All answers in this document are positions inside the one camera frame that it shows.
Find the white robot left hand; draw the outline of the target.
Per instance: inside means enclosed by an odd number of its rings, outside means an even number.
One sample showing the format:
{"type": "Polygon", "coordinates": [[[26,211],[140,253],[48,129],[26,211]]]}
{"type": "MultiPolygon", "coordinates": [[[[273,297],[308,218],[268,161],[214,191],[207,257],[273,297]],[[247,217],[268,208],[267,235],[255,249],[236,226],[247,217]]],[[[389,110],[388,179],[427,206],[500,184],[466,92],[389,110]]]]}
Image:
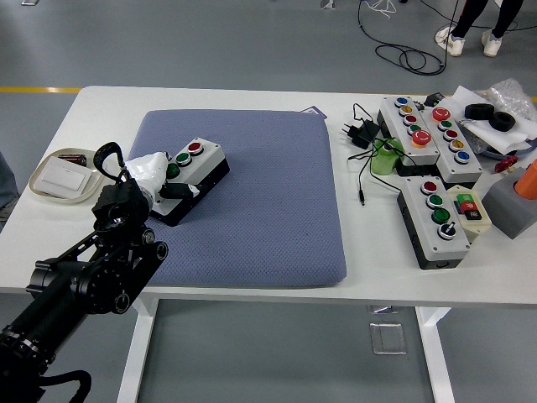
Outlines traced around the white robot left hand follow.
{"type": "Polygon", "coordinates": [[[149,209],[160,199],[192,199],[202,193],[199,186],[185,183],[167,183],[167,168],[169,160],[165,152],[146,154],[145,156],[128,160],[126,168],[137,182],[140,191],[149,202],[149,209]]]}

